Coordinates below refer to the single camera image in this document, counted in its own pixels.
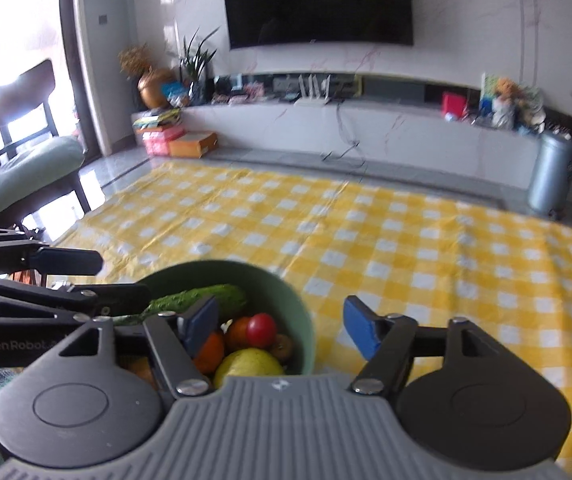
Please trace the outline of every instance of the chair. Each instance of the chair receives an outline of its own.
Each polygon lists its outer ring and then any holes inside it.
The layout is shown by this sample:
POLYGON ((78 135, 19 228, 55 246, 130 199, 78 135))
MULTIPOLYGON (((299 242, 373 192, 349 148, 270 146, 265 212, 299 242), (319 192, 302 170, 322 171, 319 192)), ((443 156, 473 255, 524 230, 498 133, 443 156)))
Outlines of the chair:
POLYGON ((31 68, 15 82, 0 86, 0 133, 8 162, 0 162, 0 228, 21 225, 22 219, 61 196, 75 192, 84 213, 90 211, 79 181, 78 170, 84 163, 84 150, 74 137, 60 137, 48 106, 55 89, 50 59, 31 68), (47 127, 12 141, 8 123, 40 105, 44 107, 47 127), (40 136, 51 138, 34 148, 18 153, 18 148, 40 136))

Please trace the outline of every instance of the tiled floor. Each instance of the tiled floor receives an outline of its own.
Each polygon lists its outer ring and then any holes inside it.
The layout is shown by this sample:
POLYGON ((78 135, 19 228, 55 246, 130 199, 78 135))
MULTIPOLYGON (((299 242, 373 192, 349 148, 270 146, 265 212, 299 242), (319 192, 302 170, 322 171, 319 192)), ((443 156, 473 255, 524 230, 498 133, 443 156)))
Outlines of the tiled floor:
MULTIPOLYGON (((88 202, 93 209, 98 208, 108 197, 130 186, 166 160, 160 157, 149 158, 144 148, 138 147, 89 164, 80 172, 88 202)), ((404 166, 373 162, 361 165, 355 160, 324 162, 318 155, 230 148, 220 148, 202 160, 185 160, 184 163, 280 171, 320 178, 339 177, 369 186, 392 187, 531 214, 523 190, 404 166)), ((74 195, 69 195, 28 217, 26 225, 29 228, 45 227, 47 239, 56 240, 79 218, 82 218, 79 203, 74 195)), ((564 223, 572 226, 572 209, 564 223)))

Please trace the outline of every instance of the television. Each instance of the television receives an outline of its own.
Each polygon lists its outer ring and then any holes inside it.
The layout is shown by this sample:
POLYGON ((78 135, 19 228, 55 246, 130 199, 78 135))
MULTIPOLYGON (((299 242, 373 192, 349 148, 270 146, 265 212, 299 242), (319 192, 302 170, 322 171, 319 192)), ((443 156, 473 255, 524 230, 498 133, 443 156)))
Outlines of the television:
POLYGON ((226 0, 230 48, 316 41, 413 44, 411 0, 226 0))

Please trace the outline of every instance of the red tomato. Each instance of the red tomato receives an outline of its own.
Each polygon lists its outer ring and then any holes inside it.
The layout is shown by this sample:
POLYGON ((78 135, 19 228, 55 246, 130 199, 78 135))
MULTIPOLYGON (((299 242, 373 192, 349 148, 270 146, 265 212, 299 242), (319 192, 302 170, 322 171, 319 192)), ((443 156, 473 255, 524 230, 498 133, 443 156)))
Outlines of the red tomato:
POLYGON ((246 339, 255 348, 268 348, 275 341, 277 324, 268 314, 256 314, 248 321, 246 339))

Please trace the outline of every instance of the cucumber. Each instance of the cucumber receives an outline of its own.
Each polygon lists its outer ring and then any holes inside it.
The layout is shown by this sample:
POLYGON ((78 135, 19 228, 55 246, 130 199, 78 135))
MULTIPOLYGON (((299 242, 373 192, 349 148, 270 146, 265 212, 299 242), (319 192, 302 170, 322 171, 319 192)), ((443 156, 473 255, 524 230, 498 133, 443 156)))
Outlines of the cucumber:
POLYGON ((151 301, 141 314, 114 317, 113 322, 117 326, 136 325, 143 322, 146 317, 154 316, 166 310, 172 310, 181 314, 204 296, 214 296, 216 298, 219 305, 219 321, 222 323, 234 317, 239 317, 247 303, 245 292, 237 285, 212 285, 158 298, 151 301))

